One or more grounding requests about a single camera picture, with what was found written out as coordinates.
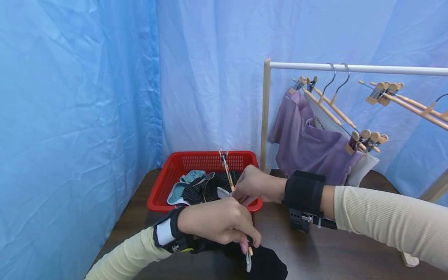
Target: purple garment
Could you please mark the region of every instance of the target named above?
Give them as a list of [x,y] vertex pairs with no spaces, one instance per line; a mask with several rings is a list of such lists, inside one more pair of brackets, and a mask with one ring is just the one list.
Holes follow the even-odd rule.
[[301,170],[326,176],[329,185],[343,185],[363,153],[350,155],[345,150],[348,140],[344,135],[313,127],[313,119],[305,97],[299,91],[293,95],[286,91],[267,138],[270,143],[280,144],[276,162],[288,176]]

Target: wrist brace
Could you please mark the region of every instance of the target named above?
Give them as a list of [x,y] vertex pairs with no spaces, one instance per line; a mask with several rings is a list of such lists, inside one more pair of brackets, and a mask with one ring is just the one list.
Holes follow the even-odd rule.
[[310,223],[319,227],[337,229],[336,223],[323,218],[320,210],[326,177],[304,171],[296,171],[286,181],[282,204],[289,208],[292,229],[309,232]]
[[190,237],[187,234],[181,233],[177,227],[177,219],[179,218],[180,212],[184,209],[185,207],[174,208],[153,225],[153,239],[156,247],[164,248],[170,253],[188,248],[187,241]]

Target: blue fabric backdrop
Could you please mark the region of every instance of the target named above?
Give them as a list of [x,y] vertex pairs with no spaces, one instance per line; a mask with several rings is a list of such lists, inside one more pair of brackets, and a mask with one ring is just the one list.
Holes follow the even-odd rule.
[[161,163],[155,1],[2,1],[0,96],[0,279],[82,279]]
[[[448,67],[448,1],[164,0],[157,2],[164,158],[175,151],[243,149],[259,155],[263,62]],[[330,72],[272,70],[269,124],[291,78]],[[346,79],[337,75],[327,90]],[[448,132],[397,104],[371,106],[359,85],[405,84],[424,104],[448,92],[448,78],[353,73],[336,104],[361,129],[388,134],[377,170],[418,197],[448,166]],[[448,109],[442,99],[439,111]],[[267,163],[276,166],[276,145]],[[439,203],[448,206],[448,196]]]

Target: dark wooden tabletop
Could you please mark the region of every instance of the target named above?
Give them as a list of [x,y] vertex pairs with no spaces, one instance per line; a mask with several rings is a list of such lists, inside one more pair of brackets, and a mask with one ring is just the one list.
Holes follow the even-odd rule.
[[[111,251],[126,238],[138,233],[159,215],[149,212],[146,200],[159,174],[151,171],[100,251],[98,258]],[[362,185],[367,188],[394,192],[395,189],[380,174],[371,172]],[[394,248],[366,236],[341,230],[318,229],[310,234],[292,231],[288,210],[275,203],[265,203],[254,215],[255,227],[263,236],[262,245],[273,249],[288,267],[288,280],[446,280],[448,273],[427,263],[416,268],[405,267]],[[219,252],[198,255],[176,253],[170,258],[152,263],[136,280],[186,279],[227,280],[246,279],[244,264],[235,263]]]

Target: cream sleeve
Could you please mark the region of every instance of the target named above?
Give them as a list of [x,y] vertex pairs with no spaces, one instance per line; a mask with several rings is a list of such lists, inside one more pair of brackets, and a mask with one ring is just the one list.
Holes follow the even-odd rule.
[[153,228],[147,228],[126,239],[104,255],[89,271],[85,280],[131,280],[151,262],[171,255],[154,245]]
[[448,271],[448,208],[420,199],[337,186],[339,229],[367,235]]

